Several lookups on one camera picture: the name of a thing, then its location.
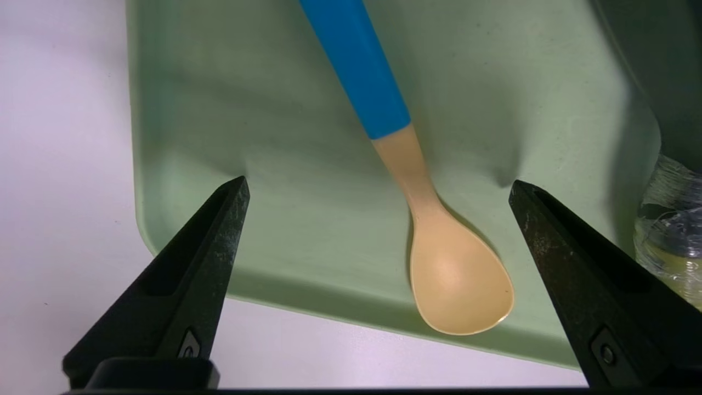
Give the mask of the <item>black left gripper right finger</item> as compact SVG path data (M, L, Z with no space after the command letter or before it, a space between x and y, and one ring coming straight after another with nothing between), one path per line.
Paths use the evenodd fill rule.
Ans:
M590 388L700 388L699 310L542 188L509 205Z

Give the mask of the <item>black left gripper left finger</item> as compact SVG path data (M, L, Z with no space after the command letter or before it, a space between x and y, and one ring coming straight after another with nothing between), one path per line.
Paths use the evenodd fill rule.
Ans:
M223 183L63 358L70 388L216 388L210 360L250 199Z

